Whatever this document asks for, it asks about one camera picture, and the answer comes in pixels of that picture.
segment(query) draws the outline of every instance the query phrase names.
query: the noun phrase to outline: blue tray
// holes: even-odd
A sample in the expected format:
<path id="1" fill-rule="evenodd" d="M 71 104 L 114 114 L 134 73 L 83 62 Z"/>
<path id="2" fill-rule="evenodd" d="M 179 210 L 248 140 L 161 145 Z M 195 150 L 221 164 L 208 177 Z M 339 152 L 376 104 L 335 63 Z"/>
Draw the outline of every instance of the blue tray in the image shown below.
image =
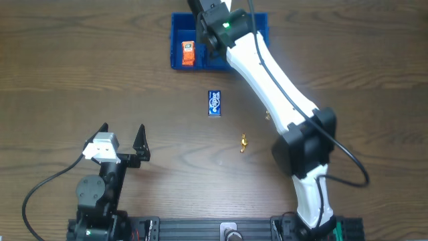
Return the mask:
<path id="1" fill-rule="evenodd" d="M 268 14 L 256 13 L 255 20 L 257 30 L 263 35 L 266 45 L 269 47 Z M 175 70 L 231 70 L 232 67 L 224 62 L 221 57 L 211 59 L 205 44 L 195 44 L 196 62 L 193 67 L 183 66 L 183 50 L 181 43 L 184 41 L 196 41 L 195 19 L 192 13 L 173 13 L 171 23 L 171 68 Z"/>

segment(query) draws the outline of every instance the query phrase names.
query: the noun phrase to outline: tabletop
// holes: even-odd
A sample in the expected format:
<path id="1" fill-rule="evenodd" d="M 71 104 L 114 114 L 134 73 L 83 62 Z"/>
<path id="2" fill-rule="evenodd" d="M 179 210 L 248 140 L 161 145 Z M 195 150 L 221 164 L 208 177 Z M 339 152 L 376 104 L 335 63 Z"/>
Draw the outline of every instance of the tabletop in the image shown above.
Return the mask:
<path id="1" fill-rule="evenodd" d="M 246 1 L 232 8 L 248 10 Z M 255 1 L 269 14 L 270 50 L 364 163 L 366 189 L 327 181 L 336 215 L 362 217 L 367 240 L 428 238 L 428 1 Z M 0 236 L 34 240 L 27 192 L 74 162 L 102 123 L 132 152 L 140 124 L 152 158 L 126 174 L 120 210 L 161 218 L 270 217 L 296 210 L 278 169 L 265 107 L 236 72 L 171 69 L 171 13 L 184 0 L 0 2 Z M 207 91 L 222 91 L 208 118 Z M 249 145 L 240 153 L 241 134 Z M 35 192 L 31 225 L 64 240 L 82 161 Z M 337 149 L 329 173 L 362 181 Z"/>

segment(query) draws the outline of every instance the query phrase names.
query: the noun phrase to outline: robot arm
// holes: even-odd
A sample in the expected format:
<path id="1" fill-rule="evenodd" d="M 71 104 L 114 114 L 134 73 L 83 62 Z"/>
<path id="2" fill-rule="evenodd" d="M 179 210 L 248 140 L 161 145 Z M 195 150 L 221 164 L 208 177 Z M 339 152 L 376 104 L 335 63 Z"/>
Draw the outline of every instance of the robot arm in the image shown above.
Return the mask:
<path id="1" fill-rule="evenodd" d="M 302 239 L 327 235 L 334 229 L 336 218 L 328 203 L 323 177 L 320 178 L 320 187 L 324 211 L 320 215 L 322 202 L 316 178 L 327 173 L 328 155 L 333 150 L 333 144 L 322 137 L 294 109 L 262 66 L 255 47 L 251 19 L 244 10 L 238 9 L 230 13 L 230 6 L 220 0 L 189 0 L 189 5 L 197 20 L 197 29 L 202 29 L 197 33 L 197 39 L 205 39 L 204 44 L 210 50 L 218 51 L 230 66 L 247 80 L 274 120 L 281 137 L 274 145 L 272 153 L 280 169 L 292 176 L 298 198 L 297 213 L 306 233 Z M 317 106 L 292 84 L 272 58 L 260 33 L 257 33 L 257 42 L 267 68 L 279 85 L 306 116 L 333 137 L 336 129 L 334 113 L 330 109 L 318 110 Z"/>

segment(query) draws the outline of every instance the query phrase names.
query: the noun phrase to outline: blue bin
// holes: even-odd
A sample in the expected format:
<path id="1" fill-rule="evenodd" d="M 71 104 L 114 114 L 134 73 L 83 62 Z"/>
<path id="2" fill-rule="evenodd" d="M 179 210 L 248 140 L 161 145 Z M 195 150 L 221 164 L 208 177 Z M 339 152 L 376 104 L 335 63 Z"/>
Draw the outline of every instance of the blue bin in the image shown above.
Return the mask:
<path id="1" fill-rule="evenodd" d="M 265 43 L 269 46 L 268 14 L 256 13 L 257 30 L 263 35 Z M 210 58 L 205 44 L 196 44 L 196 62 L 193 67 L 183 66 L 184 41 L 196 42 L 195 19 L 192 13 L 173 13 L 171 23 L 171 68 L 175 70 L 231 70 L 232 67 L 221 57 Z"/>

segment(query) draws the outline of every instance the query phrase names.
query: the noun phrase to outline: black mounting base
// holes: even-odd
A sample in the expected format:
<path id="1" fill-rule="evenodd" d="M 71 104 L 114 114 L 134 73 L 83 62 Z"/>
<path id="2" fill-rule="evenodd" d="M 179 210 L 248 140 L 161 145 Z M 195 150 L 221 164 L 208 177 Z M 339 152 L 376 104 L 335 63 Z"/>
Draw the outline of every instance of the black mounting base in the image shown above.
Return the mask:
<path id="1" fill-rule="evenodd" d="M 220 224 L 223 222 L 235 222 L 237 230 L 240 231 L 244 240 L 300 241 L 297 234 L 295 216 L 245 219 L 160 219 L 159 217 L 147 216 L 130 218 L 130 221 L 132 235 L 129 240 L 124 241 L 220 240 L 219 229 Z M 281 235 L 282 239 L 278 239 L 277 234 Z M 365 241 L 362 219 L 337 217 L 336 229 L 321 240 Z"/>

